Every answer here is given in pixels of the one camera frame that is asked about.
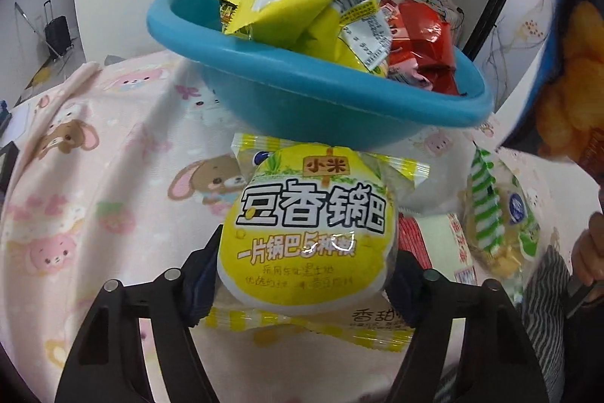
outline suitcase handle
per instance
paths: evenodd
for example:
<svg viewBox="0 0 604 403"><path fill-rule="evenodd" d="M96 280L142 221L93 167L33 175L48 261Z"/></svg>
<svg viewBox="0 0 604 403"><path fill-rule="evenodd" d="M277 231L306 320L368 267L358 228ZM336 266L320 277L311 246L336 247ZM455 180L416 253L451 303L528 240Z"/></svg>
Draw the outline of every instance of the suitcase handle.
<svg viewBox="0 0 604 403"><path fill-rule="evenodd" d="M54 19L54 14L52 13L52 2L50 0L47 0L44 3L44 17L46 18L46 24L48 24L48 14L46 13L47 4L50 4L50 20L52 21Z"/></svg>

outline blue plastic basin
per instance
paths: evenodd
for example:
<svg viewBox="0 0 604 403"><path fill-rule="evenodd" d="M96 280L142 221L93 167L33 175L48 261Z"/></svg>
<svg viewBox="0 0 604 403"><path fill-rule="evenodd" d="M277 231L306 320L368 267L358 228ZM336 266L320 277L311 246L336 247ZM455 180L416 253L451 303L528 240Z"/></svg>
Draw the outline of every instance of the blue plastic basin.
<svg viewBox="0 0 604 403"><path fill-rule="evenodd" d="M389 144L425 125L484 122L493 98L482 75L455 52L461 93L449 96L220 32L218 0L155 0L151 36L198 64L208 87L262 134L355 149Z"/></svg>

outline brown cartoon dog print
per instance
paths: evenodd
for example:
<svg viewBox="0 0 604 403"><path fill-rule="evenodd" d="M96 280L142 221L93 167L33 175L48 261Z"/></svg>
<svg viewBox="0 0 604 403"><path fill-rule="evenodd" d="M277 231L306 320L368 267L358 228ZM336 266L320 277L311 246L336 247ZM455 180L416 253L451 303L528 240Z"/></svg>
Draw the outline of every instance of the brown cartoon dog print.
<svg viewBox="0 0 604 403"><path fill-rule="evenodd" d="M99 145L97 131L92 125L77 118L85 113L86 108L81 104L61 108L38 144L38 159L42 159L53 148L58 148L63 154L69 154L76 148L85 151L95 149Z"/></svg>
<svg viewBox="0 0 604 403"><path fill-rule="evenodd" d="M181 170L168 189L175 201L188 199L198 191L213 214L223 216L245 186L237 160L229 155L197 161Z"/></svg>

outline black suitcase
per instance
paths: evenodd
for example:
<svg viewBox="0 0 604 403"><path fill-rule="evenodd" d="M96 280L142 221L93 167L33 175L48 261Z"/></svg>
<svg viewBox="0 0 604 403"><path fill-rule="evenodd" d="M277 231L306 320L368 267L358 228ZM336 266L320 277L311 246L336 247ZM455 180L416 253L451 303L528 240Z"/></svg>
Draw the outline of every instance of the black suitcase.
<svg viewBox="0 0 604 403"><path fill-rule="evenodd" d="M48 21L48 15L46 14L47 4L50 5L50 22ZM67 49L71 47L71 36L69 35L69 28L67 27L67 18L65 16L59 16L58 18L54 17L50 0L44 3L44 16L46 16L46 28L44 28L46 42L57 52L57 54L65 54ZM52 51L50 51L50 57L52 60L57 59L57 55Z"/></svg>

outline blue snack bag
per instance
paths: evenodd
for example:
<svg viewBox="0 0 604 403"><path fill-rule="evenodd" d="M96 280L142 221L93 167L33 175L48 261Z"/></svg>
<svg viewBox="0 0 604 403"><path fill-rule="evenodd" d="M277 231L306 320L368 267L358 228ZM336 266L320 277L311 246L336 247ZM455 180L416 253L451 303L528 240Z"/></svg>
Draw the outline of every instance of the blue snack bag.
<svg viewBox="0 0 604 403"><path fill-rule="evenodd" d="M604 184L604 0L558 0L541 65L503 146L569 157Z"/></svg>

